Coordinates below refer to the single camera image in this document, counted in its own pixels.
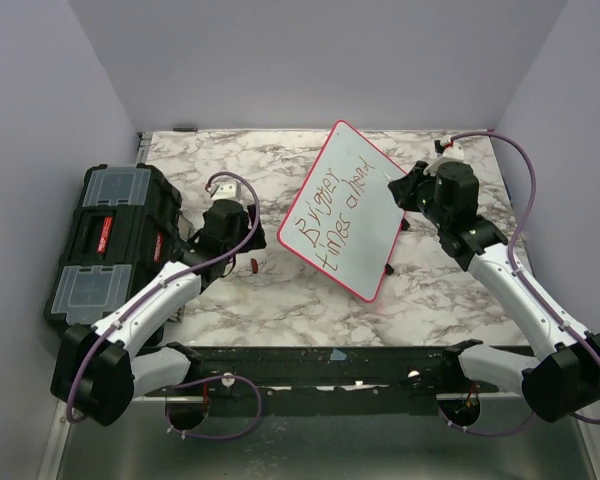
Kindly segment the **red marker cap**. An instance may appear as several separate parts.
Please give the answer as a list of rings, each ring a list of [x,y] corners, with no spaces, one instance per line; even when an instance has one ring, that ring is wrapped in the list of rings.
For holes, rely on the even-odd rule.
[[[251,271],[253,274],[257,274],[259,272],[259,264],[255,258],[250,259]]]

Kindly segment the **pink framed whiteboard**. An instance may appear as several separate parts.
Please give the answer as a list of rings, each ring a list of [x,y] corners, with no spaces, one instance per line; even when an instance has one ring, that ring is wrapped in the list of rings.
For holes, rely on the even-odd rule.
[[[378,295],[405,216],[382,172],[406,175],[348,122],[336,122],[277,233],[283,247],[366,302]]]

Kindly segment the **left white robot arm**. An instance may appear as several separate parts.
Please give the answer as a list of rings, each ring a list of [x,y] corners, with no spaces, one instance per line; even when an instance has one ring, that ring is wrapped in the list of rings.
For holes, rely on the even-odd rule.
[[[90,325],[62,336],[51,391],[66,404],[71,423],[114,423],[132,399],[161,388],[181,395],[201,385],[198,355],[177,342],[144,352],[145,344],[187,302],[222,278],[237,255],[265,247],[258,204],[213,202],[189,242],[168,249],[155,241],[160,270],[128,301]]]

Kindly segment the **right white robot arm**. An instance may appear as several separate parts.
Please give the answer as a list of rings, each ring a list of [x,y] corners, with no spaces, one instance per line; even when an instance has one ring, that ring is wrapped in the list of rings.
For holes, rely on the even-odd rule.
[[[511,251],[503,232],[478,214],[479,181],[472,168],[450,161],[434,174],[419,161],[389,183],[396,205],[422,214],[460,268],[501,304],[526,338],[530,356],[477,340],[447,349],[440,379],[460,392],[486,382],[524,398],[532,412],[555,422],[600,400],[600,333],[594,334],[553,300]]]

